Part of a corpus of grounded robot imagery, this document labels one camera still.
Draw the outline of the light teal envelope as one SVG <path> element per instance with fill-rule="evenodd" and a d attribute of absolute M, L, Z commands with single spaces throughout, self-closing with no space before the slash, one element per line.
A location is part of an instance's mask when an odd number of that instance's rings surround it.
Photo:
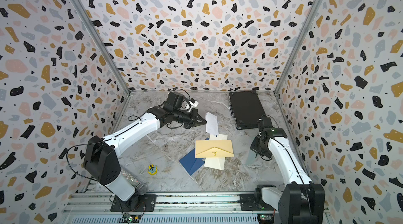
<path fill-rule="evenodd" d="M 258 156 L 258 154 L 256 152 L 254 152 L 253 150 L 249 150 L 245 165 L 246 166 L 253 165 L 253 163 L 255 162 L 255 160 L 257 158 L 257 156 Z"/>

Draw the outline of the white letter paper blue border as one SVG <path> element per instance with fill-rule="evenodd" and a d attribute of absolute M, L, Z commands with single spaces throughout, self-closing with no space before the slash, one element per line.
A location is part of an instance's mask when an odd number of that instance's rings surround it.
<path fill-rule="evenodd" d="M 206 113 L 206 132 L 213 136 L 218 136 L 218 121 L 217 117 L 210 112 Z"/>

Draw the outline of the yellow envelope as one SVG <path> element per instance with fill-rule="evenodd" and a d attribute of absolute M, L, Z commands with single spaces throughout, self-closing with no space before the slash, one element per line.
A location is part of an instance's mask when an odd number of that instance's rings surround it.
<path fill-rule="evenodd" d="M 234 157 L 231 140 L 203 140 L 195 142 L 196 158 Z"/>

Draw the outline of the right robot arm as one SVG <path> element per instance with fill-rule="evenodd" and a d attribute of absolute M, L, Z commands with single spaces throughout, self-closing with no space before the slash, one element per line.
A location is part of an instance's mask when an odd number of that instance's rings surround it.
<path fill-rule="evenodd" d="M 285 185 L 283 191 L 273 185 L 258 185 L 257 206 L 272 207 L 282 224 L 323 223 L 323 186 L 315 184 L 302 168 L 284 129 L 274 127 L 266 114 L 259 118 L 257 125 L 258 134 L 250 149 L 265 161 L 276 160 Z"/>

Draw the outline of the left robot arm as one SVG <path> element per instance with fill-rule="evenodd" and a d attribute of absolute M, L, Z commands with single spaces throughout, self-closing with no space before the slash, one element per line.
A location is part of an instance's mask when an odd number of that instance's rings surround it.
<path fill-rule="evenodd" d="M 138 193 L 124 177 L 119 157 L 149 133 L 172 122 L 185 129 L 205 125 L 207 121 L 198 113 L 197 106 L 198 102 L 190 96 L 171 91 L 162 104 L 147 109 L 130 125 L 103 138 L 92 137 L 85 153 L 85 170 L 123 203 L 133 202 Z"/>

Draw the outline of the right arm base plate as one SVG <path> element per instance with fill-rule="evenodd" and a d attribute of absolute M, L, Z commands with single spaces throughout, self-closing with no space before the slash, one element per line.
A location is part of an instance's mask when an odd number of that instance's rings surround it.
<path fill-rule="evenodd" d="M 273 211 L 278 209 L 281 198 L 277 193 L 260 194 L 240 194 L 240 208 L 242 211 Z"/>

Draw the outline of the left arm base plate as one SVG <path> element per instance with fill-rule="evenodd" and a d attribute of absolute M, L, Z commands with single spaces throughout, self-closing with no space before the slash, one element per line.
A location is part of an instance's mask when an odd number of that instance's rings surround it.
<path fill-rule="evenodd" d="M 157 195 L 145 194 L 142 196 L 134 195 L 128 201 L 124 202 L 117 196 L 113 199 L 111 212 L 153 212 L 155 208 Z"/>

